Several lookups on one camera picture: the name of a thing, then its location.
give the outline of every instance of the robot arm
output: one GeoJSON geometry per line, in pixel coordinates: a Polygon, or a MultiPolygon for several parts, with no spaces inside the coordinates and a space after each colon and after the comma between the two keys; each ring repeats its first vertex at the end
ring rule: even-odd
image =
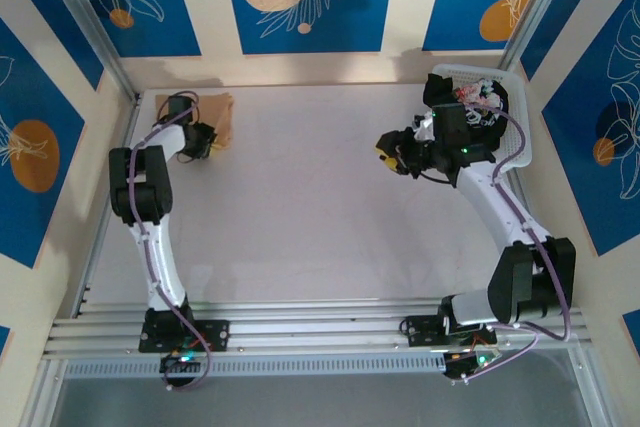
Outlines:
{"type": "Polygon", "coordinates": [[[168,114],[158,120],[144,145],[109,152],[111,206],[131,232],[145,266],[148,310],[143,325],[140,352],[173,352],[191,343],[194,326],[210,338],[220,338],[218,328],[228,322],[195,321],[185,289],[180,282],[169,239],[173,194],[167,162],[182,154],[191,159],[209,156],[215,132],[211,126],[193,123],[193,99],[175,95],[168,99],[168,114]],[[135,152],[135,166],[130,170],[135,152]]]}
{"type": "Polygon", "coordinates": [[[424,324],[434,334],[426,337],[456,343],[456,335],[468,336],[487,323],[512,324],[557,315],[561,302],[536,240],[553,262],[571,305],[573,245],[568,239],[553,238],[525,210],[502,175],[494,174],[491,151],[471,142],[464,105],[434,107],[433,119],[427,119],[433,126],[426,129],[424,120],[420,118],[414,128],[384,134],[376,146],[381,160],[395,172],[413,178],[431,168],[445,174],[473,205],[501,251],[488,288],[445,297],[438,318],[424,324]]]}

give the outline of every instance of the white plastic basket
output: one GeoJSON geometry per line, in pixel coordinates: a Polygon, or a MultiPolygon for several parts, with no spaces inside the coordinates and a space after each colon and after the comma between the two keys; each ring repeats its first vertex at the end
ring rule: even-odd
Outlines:
{"type": "MultiPolygon", "coordinates": [[[[457,64],[436,65],[433,73],[442,77],[451,77],[454,88],[480,79],[491,79],[500,82],[509,95],[509,114],[520,124],[527,139],[524,150],[520,155],[505,164],[502,172],[506,172],[513,167],[524,167],[531,162],[531,135],[529,133],[527,97],[524,91],[524,82],[518,75],[498,69],[457,64]]],[[[500,148],[494,152],[496,160],[500,162],[509,155],[514,154],[518,150],[520,142],[520,134],[518,134],[515,126],[509,122],[507,130],[500,139],[500,148]]]]}

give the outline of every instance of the white floor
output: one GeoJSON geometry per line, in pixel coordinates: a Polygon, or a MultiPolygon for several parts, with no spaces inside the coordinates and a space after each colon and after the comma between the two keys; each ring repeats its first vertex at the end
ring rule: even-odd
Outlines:
{"type": "MultiPolygon", "coordinates": [[[[470,204],[451,187],[395,175],[374,151],[423,111],[421,85],[228,91],[231,149],[169,165],[170,232],[191,301],[440,297],[487,285],[498,253],[470,204]]],[[[171,92],[145,93],[134,141],[155,118],[155,95],[171,92]]],[[[115,217],[86,299],[146,302],[133,240],[115,217]]]]}

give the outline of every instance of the purple cable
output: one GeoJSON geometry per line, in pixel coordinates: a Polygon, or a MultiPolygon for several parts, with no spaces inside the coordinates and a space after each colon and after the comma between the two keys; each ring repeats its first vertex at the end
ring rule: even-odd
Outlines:
{"type": "Polygon", "coordinates": [[[536,332],[533,329],[528,329],[526,327],[514,327],[513,325],[506,325],[506,324],[489,324],[491,327],[493,327],[494,329],[508,329],[508,330],[526,330],[528,332],[531,332],[533,334],[533,340],[531,342],[529,342],[526,347],[524,347],[523,349],[519,350],[518,352],[516,352],[515,354],[507,357],[504,360],[500,360],[498,362],[496,362],[495,364],[491,364],[485,368],[483,368],[482,370],[468,375],[464,378],[460,378],[457,379],[457,382],[468,382],[470,380],[473,380],[477,377],[480,377],[481,375],[486,374],[487,372],[491,372],[492,370],[497,369],[498,367],[501,367],[504,364],[507,364],[509,362],[511,362],[512,360],[516,360],[518,357],[522,357],[524,354],[526,354],[527,352],[529,352],[531,349],[533,349],[536,344],[538,343],[538,340],[540,339],[540,334],[538,334],[538,332],[536,332]]]}
{"type": "MultiPolygon", "coordinates": [[[[496,107],[489,107],[489,106],[485,106],[485,105],[477,105],[477,107],[489,110],[489,111],[491,111],[491,112],[493,112],[495,114],[501,115],[502,117],[506,118],[509,122],[511,122],[514,125],[514,127],[518,131],[518,134],[520,134],[520,146],[518,147],[518,149],[513,154],[507,156],[498,165],[496,165],[495,169],[493,169],[493,174],[491,176],[492,177],[491,180],[493,181],[493,183],[494,183],[494,185],[496,187],[496,190],[500,193],[500,195],[502,196],[504,201],[507,203],[507,205],[509,205],[509,208],[511,209],[511,211],[515,214],[516,217],[518,217],[518,220],[524,226],[526,224],[526,222],[527,222],[527,219],[525,218],[524,214],[516,206],[516,204],[513,202],[513,200],[511,200],[511,197],[504,190],[504,187],[499,182],[496,182],[496,179],[497,179],[498,175],[500,174],[500,169],[502,169],[502,167],[507,162],[511,161],[512,159],[514,159],[518,155],[520,155],[522,153],[522,151],[524,150],[524,147],[525,147],[525,145],[527,143],[527,138],[526,138],[526,136],[524,134],[524,130],[522,129],[522,126],[518,123],[518,121],[516,121],[516,119],[514,119],[511,115],[507,114],[506,112],[503,112],[502,110],[500,110],[500,109],[498,109],[496,107]]],[[[544,261],[545,266],[547,267],[547,271],[549,272],[549,276],[551,277],[551,282],[553,283],[553,288],[555,289],[556,295],[558,296],[558,301],[560,302],[560,310],[562,311],[562,318],[563,318],[563,321],[564,321],[564,333],[563,333],[563,335],[558,335],[558,334],[556,334],[554,332],[551,332],[550,330],[545,329],[544,327],[541,327],[541,326],[539,326],[539,325],[537,325],[537,324],[535,324],[533,322],[523,322],[523,324],[531,327],[532,329],[537,330],[538,332],[541,332],[541,333],[551,337],[552,339],[560,340],[562,342],[567,342],[569,340],[569,338],[571,337],[571,314],[570,314],[570,311],[569,311],[569,305],[567,304],[567,299],[564,296],[564,291],[562,290],[562,284],[560,283],[560,279],[558,278],[558,273],[556,272],[556,269],[553,266],[553,262],[549,258],[549,254],[547,253],[547,250],[542,245],[542,241],[538,238],[538,236],[533,231],[533,229],[532,228],[526,228],[525,232],[527,234],[529,234],[529,236],[533,240],[534,245],[536,246],[536,250],[538,252],[540,252],[540,255],[542,256],[542,260],[544,261]]]]}
{"type": "Polygon", "coordinates": [[[157,285],[156,291],[158,292],[158,295],[160,296],[162,301],[165,304],[167,304],[167,307],[169,307],[169,309],[171,309],[171,312],[173,312],[173,314],[178,318],[178,320],[187,329],[189,329],[191,331],[191,333],[198,339],[198,341],[200,341],[200,343],[202,344],[202,346],[203,346],[203,348],[204,348],[204,350],[206,352],[207,367],[204,369],[204,371],[202,372],[202,375],[200,377],[198,377],[196,380],[194,380],[193,382],[191,382],[191,383],[189,383],[187,385],[184,385],[182,387],[171,386],[167,381],[168,372],[165,372],[165,375],[163,377],[163,381],[167,385],[167,388],[168,389],[171,388],[170,390],[176,390],[176,391],[190,390],[190,389],[196,387],[198,384],[200,384],[200,382],[202,382],[205,379],[205,377],[209,373],[209,369],[211,368],[212,352],[211,352],[211,349],[209,348],[209,344],[207,343],[205,338],[202,336],[202,334],[200,332],[198,332],[198,330],[193,326],[193,324],[191,322],[189,322],[189,320],[187,318],[185,318],[184,315],[182,315],[180,310],[171,303],[171,300],[163,292],[163,290],[162,290],[162,288],[161,288],[161,286],[160,286],[160,284],[158,282],[158,277],[156,276],[156,274],[155,274],[155,272],[153,270],[153,262],[151,260],[151,249],[149,247],[149,239],[148,239],[149,232],[147,231],[147,229],[144,226],[144,223],[142,222],[142,218],[140,217],[140,213],[138,212],[138,208],[136,207],[136,203],[135,203],[135,178],[136,178],[136,157],[138,155],[138,150],[143,148],[153,137],[158,135],[164,129],[166,129],[170,125],[174,124],[175,122],[177,122],[181,118],[189,115],[196,108],[198,108],[198,103],[200,102],[200,97],[198,96],[198,94],[196,94],[195,92],[193,92],[191,90],[181,90],[180,92],[176,92],[175,94],[170,95],[167,98],[167,100],[165,100],[162,103],[162,105],[160,106],[159,111],[161,111],[164,108],[164,106],[167,105],[167,103],[169,103],[169,99],[171,97],[176,97],[176,96],[185,95],[185,94],[190,95],[190,96],[193,97],[193,102],[191,104],[191,107],[189,107],[187,110],[185,110],[181,114],[175,116],[173,119],[171,119],[167,123],[155,126],[153,128],[153,130],[151,131],[151,133],[149,133],[149,135],[147,135],[144,139],[142,139],[140,142],[138,142],[135,145],[135,147],[133,147],[133,149],[131,150],[131,160],[130,160],[130,163],[129,163],[129,205],[131,207],[131,212],[133,213],[133,218],[136,220],[136,224],[138,225],[138,228],[140,229],[142,245],[144,247],[144,255],[145,255],[145,258],[146,258],[146,261],[147,261],[147,271],[149,272],[149,278],[151,279],[151,283],[157,285]]]}
{"type": "MultiPolygon", "coordinates": [[[[525,148],[525,145],[527,143],[527,138],[525,136],[524,130],[522,129],[522,126],[518,123],[518,121],[516,119],[514,119],[511,115],[507,114],[506,112],[502,111],[501,109],[498,109],[496,107],[490,107],[490,106],[486,106],[486,105],[477,105],[477,104],[473,104],[473,105],[465,105],[465,107],[467,109],[473,109],[474,107],[479,108],[479,109],[485,109],[488,110],[490,112],[493,112],[494,114],[500,115],[504,118],[506,118],[509,122],[511,122],[514,127],[516,128],[516,130],[518,131],[518,134],[520,134],[520,145],[518,146],[518,149],[511,155],[507,156],[505,159],[503,159],[500,163],[498,163],[498,165],[496,165],[495,169],[493,169],[493,173],[491,175],[491,180],[494,184],[494,186],[496,187],[496,190],[498,191],[498,193],[500,194],[500,196],[504,199],[504,201],[507,203],[507,205],[509,206],[509,208],[511,209],[511,211],[515,214],[515,216],[518,218],[518,220],[520,221],[520,223],[524,226],[527,222],[526,217],[524,216],[524,214],[520,211],[520,209],[518,208],[518,206],[513,202],[513,200],[511,200],[511,197],[509,197],[509,195],[507,194],[507,192],[505,191],[504,187],[502,187],[502,185],[499,182],[496,182],[496,179],[498,177],[498,175],[500,174],[500,169],[502,169],[502,167],[507,163],[510,162],[511,160],[513,160],[514,158],[516,158],[518,155],[520,155],[525,148]]],[[[494,329],[508,329],[508,330],[526,330],[528,332],[531,332],[534,335],[533,340],[527,344],[524,348],[522,348],[521,350],[519,350],[518,352],[516,352],[515,354],[511,355],[510,357],[507,357],[506,359],[499,361],[493,365],[489,365],[488,367],[485,367],[484,369],[471,374],[465,378],[460,378],[457,379],[458,382],[468,382],[469,380],[475,379],[477,377],[480,377],[481,375],[486,374],[487,372],[491,372],[492,370],[497,369],[498,367],[511,362],[512,360],[515,360],[521,356],[523,356],[524,354],[526,354],[527,352],[529,352],[530,350],[532,350],[536,344],[538,343],[539,339],[540,339],[540,333],[545,334],[549,337],[551,337],[552,339],[555,340],[560,340],[563,342],[567,342],[569,340],[569,338],[571,337],[571,316],[570,316],[570,312],[569,312],[569,305],[567,304],[567,299],[564,296],[564,292],[562,290],[562,284],[560,283],[560,279],[558,278],[558,273],[556,272],[555,267],[553,266],[553,262],[551,261],[551,259],[549,258],[549,254],[547,253],[546,249],[544,248],[544,246],[542,245],[542,242],[540,241],[540,239],[538,238],[538,236],[536,235],[536,233],[533,231],[533,229],[531,228],[527,228],[525,229],[525,232],[527,234],[529,234],[529,236],[531,237],[531,239],[533,240],[533,243],[536,246],[536,249],[538,250],[538,252],[540,252],[540,255],[542,256],[542,260],[545,263],[545,266],[547,267],[547,270],[549,272],[549,275],[551,276],[551,281],[553,282],[553,287],[556,291],[556,295],[558,296],[558,301],[560,302],[560,309],[562,310],[562,317],[563,317],[563,321],[564,321],[564,334],[563,335],[558,335],[554,332],[551,332],[548,329],[545,329],[542,326],[539,326],[533,322],[522,322],[522,325],[526,325],[526,327],[514,327],[513,325],[507,325],[507,324],[500,324],[500,323],[493,323],[493,324],[488,324],[488,326],[491,326],[494,329]]]]}

